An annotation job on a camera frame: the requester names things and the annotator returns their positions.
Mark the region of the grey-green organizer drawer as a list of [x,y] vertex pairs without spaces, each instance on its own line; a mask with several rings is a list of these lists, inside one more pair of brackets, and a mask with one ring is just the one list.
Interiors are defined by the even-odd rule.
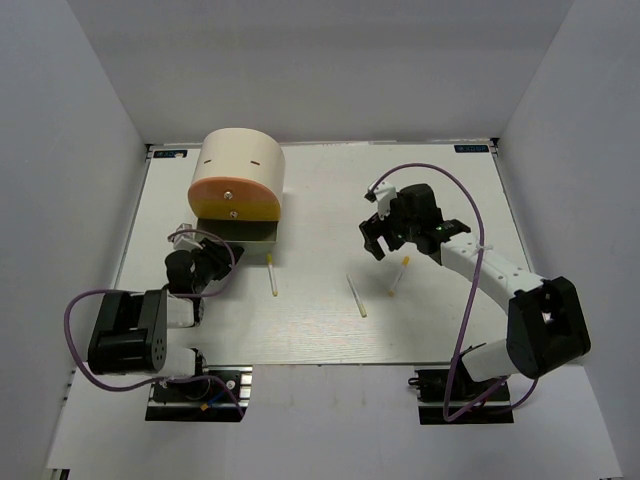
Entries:
[[199,219],[197,229],[217,235],[232,247],[242,247],[246,255],[266,255],[277,243],[278,222]]

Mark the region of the white pen bright yellow cap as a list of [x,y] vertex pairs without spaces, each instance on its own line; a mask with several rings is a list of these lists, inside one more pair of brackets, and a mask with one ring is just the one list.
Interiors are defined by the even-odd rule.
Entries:
[[269,274],[269,280],[270,280],[271,293],[273,297],[277,297],[279,292],[278,292],[277,280],[275,276],[275,268],[274,268],[272,254],[267,253],[266,259],[267,259],[267,268],[268,268],[268,274]]

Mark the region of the orange organizer drawer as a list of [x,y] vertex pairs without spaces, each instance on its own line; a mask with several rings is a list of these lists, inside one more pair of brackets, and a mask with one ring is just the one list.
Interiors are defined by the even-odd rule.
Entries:
[[234,177],[210,177],[195,181],[188,190],[190,202],[225,200],[230,192],[234,201],[279,202],[277,195],[261,183]]

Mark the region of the white pen pale yellow ends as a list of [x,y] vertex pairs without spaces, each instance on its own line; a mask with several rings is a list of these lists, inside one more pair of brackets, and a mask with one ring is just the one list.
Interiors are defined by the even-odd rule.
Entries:
[[363,301],[362,301],[362,299],[361,299],[361,297],[359,295],[359,292],[358,292],[358,290],[356,288],[356,285],[354,283],[353,278],[351,277],[350,274],[346,274],[345,277],[346,277],[346,281],[348,283],[348,286],[350,288],[351,294],[352,294],[352,296],[354,298],[354,301],[356,303],[356,306],[357,306],[357,309],[359,311],[360,316],[362,318],[366,318],[367,317],[367,311],[366,311],[365,305],[364,305],[364,303],[363,303]]

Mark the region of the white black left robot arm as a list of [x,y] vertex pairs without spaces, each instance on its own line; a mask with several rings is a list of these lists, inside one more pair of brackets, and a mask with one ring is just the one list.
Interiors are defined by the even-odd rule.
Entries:
[[171,346],[171,330],[191,329],[204,317],[200,296],[212,282],[225,279],[244,254],[238,245],[226,247],[208,238],[178,241],[164,260],[167,283],[143,293],[116,292],[103,296],[89,342],[87,360],[95,375],[147,374],[177,377],[188,398],[199,399],[211,387],[194,348]]

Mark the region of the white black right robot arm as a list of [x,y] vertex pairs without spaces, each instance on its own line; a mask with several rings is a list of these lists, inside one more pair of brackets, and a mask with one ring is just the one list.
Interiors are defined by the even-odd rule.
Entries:
[[382,182],[365,197],[377,211],[359,229],[365,249],[376,259],[411,243],[439,265],[477,282],[507,316],[505,339],[462,354],[462,367],[451,374],[459,396],[477,397],[493,378],[520,373],[538,379],[590,351],[590,336],[571,281],[545,279],[482,248],[467,225],[444,219],[427,184],[396,190]]

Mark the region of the white pen orange-yellow cap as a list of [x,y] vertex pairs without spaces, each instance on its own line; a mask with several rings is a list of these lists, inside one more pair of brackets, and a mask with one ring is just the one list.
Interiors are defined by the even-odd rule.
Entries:
[[400,283],[400,280],[402,279],[402,276],[404,274],[404,272],[406,271],[406,268],[408,266],[410,262],[410,257],[409,256],[405,256],[401,262],[401,266],[399,268],[399,270],[397,271],[396,275],[393,278],[393,281],[391,283],[391,285],[389,286],[388,289],[388,295],[393,297],[396,294],[398,285]]

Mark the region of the cream round drawer organizer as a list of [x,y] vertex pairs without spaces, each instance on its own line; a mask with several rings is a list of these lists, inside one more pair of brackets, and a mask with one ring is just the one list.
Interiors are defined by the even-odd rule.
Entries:
[[[204,139],[191,184],[210,177],[234,177],[263,184],[283,208],[286,160],[280,145],[269,135],[247,128],[216,130]],[[232,200],[231,193],[224,194]]]

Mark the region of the blue logo sticker left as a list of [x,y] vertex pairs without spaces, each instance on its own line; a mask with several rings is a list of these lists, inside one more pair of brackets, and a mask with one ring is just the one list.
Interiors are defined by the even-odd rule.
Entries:
[[155,150],[153,152],[153,158],[161,159],[185,158],[187,155],[188,151],[186,149]]

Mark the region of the blue logo sticker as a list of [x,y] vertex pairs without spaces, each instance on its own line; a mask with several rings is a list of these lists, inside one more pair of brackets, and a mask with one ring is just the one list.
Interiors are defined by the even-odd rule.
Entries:
[[489,153],[490,148],[481,144],[455,144],[456,153]]
[[185,158],[187,155],[188,151],[186,149],[155,150],[153,152],[153,158],[161,159]]

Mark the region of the blue logo sticker right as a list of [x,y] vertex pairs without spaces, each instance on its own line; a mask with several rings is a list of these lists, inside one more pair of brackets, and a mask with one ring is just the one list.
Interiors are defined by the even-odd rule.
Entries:
[[490,148],[481,144],[455,144],[456,153],[489,153]]

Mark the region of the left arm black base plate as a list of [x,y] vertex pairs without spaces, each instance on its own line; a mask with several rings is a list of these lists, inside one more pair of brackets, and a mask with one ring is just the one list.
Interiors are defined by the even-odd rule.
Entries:
[[214,380],[189,384],[169,384],[151,388],[145,420],[182,423],[239,423],[249,405],[252,388],[251,366],[207,368]]

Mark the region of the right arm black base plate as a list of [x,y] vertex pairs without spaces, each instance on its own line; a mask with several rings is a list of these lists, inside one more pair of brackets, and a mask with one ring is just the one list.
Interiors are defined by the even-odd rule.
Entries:
[[[445,389],[449,368],[444,365],[417,369],[407,381],[417,394],[419,422],[422,426],[450,425],[444,418]],[[458,367],[453,380],[449,402],[449,415],[490,389],[496,379],[473,382],[463,367]],[[477,401],[473,407],[453,421],[455,425],[512,424],[511,396],[506,383],[489,397]]]

